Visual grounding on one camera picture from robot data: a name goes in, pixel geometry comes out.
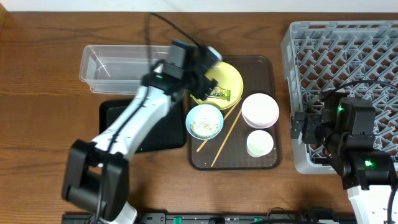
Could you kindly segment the yellow plate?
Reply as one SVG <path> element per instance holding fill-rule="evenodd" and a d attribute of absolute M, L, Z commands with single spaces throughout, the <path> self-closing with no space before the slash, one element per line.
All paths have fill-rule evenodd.
<path fill-rule="evenodd" d="M 229 90 L 230 98 L 229 100 L 224 100 L 209 96 L 205 101 L 202 101 L 190 95 L 197 104 L 209 104 L 217 107 L 219 110 L 226 110 L 237 103 L 242 96 L 244 89 L 243 78 L 232 65 L 226 62 L 219 62 L 215 67 L 207 71 L 205 76 L 210 80 L 215 79 L 218 82 L 217 88 Z"/>

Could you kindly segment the wooden chopstick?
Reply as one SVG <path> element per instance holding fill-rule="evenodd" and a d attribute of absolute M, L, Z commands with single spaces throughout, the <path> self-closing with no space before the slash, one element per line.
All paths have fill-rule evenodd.
<path fill-rule="evenodd" d="M 231 107 L 231 109 L 224 115 L 223 117 L 223 121 L 225 121 L 227 119 L 227 117 L 233 112 L 233 110 L 235 109 L 235 107 L 238 105 L 238 103 L 242 100 L 242 97 L 240 97 L 240 99 Z M 202 144 L 198 147 L 198 149 L 196 150 L 196 152 L 199 152 L 202 147 L 208 142 L 208 140 L 204 140 L 202 142 Z"/>
<path fill-rule="evenodd" d="M 235 117 L 235 119 L 234 119 L 234 121 L 233 121 L 233 123 L 232 123 L 232 125 L 231 125 L 231 127 L 230 127 L 230 129 L 229 129 L 229 131 L 228 131 L 228 133 L 227 133 L 227 135 L 226 135 L 226 137 L 224 138 L 224 140 L 223 140 L 223 142 L 222 142 L 220 148 L 218 149 L 218 152 L 217 152 L 215 158 L 213 159 L 213 162 L 212 162 L 212 164 L 211 164 L 211 167 L 213 167 L 213 166 L 215 165 L 216 161 L 218 160 L 218 158 L 219 158 L 219 156 L 220 156 L 220 154 L 221 154 L 221 152 L 222 152 L 222 150 L 223 150 L 223 148 L 224 148 L 224 146 L 225 146 L 227 140 L 229 139 L 231 133 L 233 132 L 233 129 L 235 128 L 236 123 L 237 123 L 238 120 L 239 120 L 239 117 L 241 116 L 241 113 L 242 113 L 242 109 L 239 110 L 237 116 Z"/>

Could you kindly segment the rice food waste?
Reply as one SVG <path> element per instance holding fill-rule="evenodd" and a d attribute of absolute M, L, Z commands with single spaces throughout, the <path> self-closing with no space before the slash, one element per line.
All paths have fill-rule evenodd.
<path fill-rule="evenodd" d="M 192 133 L 202 139 L 212 138 L 221 130 L 218 113 L 213 110 L 202 109 L 194 116 L 190 125 Z"/>

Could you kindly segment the pink bowl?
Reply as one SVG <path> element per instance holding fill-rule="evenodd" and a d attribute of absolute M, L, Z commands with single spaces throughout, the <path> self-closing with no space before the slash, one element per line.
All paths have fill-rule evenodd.
<path fill-rule="evenodd" d="M 245 122 L 255 129 L 266 129 L 279 119 L 279 106 L 275 99 L 263 93 L 248 96 L 242 104 Z"/>

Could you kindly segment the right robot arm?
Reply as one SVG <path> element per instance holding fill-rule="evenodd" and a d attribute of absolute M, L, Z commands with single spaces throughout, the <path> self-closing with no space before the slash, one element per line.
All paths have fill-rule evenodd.
<path fill-rule="evenodd" d="M 342 92 L 320 96 L 321 113 L 292 115 L 290 137 L 324 147 L 358 223 L 397 223 L 397 174 L 391 156 L 374 148 L 373 104 Z"/>

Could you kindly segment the blue bowl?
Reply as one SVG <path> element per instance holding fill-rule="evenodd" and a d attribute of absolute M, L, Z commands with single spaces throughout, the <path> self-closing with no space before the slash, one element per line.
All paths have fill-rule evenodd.
<path fill-rule="evenodd" d="M 203 141 L 204 141 L 204 140 L 213 139 L 216 135 L 213 136 L 212 138 L 202 139 L 202 138 L 196 137 L 196 136 L 192 133 L 192 131 L 191 131 L 191 129 L 190 129 L 190 125 L 191 125 L 191 123 L 192 123 L 193 116 L 194 116 L 199 110 L 202 110 L 202 109 L 213 110 L 213 111 L 215 111 L 216 113 L 218 113 L 218 117 L 219 117 L 219 121 L 220 121 L 221 130 L 223 129 L 224 121 L 223 121 L 223 115 L 221 114 L 221 111 L 220 111 L 218 108 L 216 108 L 215 106 L 213 106 L 213 105 L 197 105 L 197 106 L 193 107 L 193 108 L 188 112 L 187 117 L 186 117 L 186 120 L 185 120 L 186 129 L 187 129 L 188 133 L 189 133 L 191 136 L 193 136 L 193 137 L 196 138 L 196 139 L 199 139 L 199 140 L 203 140 Z"/>

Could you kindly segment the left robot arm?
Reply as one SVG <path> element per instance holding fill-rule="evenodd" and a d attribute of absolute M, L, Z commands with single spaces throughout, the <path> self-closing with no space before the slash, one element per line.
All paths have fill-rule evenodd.
<path fill-rule="evenodd" d="M 152 60 L 121 115 L 90 142 L 76 140 L 68 155 L 62 198 L 93 215 L 88 223 L 134 223 L 129 205 L 129 161 L 151 132 L 186 93 L 204 100 L 216 80 L 205 74 L 222 60 L 213 47 L 174 42 L 166 59 Z"/>

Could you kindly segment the green snack wrapper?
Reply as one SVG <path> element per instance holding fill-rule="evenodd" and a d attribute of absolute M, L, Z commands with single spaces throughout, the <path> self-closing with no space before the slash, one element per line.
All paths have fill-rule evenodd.
<path fill-rule="evenodd" d="M 215 98 L 224 101 L 230 101 L 231 91 L 228 89 L 221 88 L 219 86 L 214 87 L 211 93 L 208 95 L 209 98 Z"/>

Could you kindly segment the white cup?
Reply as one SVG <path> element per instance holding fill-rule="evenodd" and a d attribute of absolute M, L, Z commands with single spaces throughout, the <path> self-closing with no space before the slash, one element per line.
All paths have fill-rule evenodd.
<path fill-rule="evenodd" d="M 263 130 L 256 130 L 246 139 L 246 149 L 250 156 L 261 157 L 271 152 L 274 148 L 272 136 Z"/>

